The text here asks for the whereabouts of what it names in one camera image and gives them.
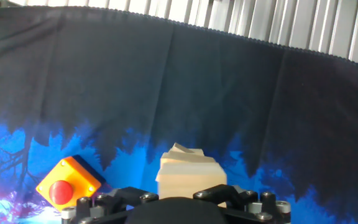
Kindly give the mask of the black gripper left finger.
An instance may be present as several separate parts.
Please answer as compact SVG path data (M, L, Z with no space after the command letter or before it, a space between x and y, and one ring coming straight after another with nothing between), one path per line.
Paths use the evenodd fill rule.
M133 208L157 201L159 196L141 189L126 187L114 189L95 198L81 197L74 206L61 211L62 224L123 224Z

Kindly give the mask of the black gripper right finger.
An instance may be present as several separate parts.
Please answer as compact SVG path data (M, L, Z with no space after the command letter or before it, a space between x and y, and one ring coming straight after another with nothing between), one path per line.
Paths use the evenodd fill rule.
M221 211L229 224L290 224L291 205L277 200L271 192L258 193L220 184L193 194L196 200L215 205L225 202Z

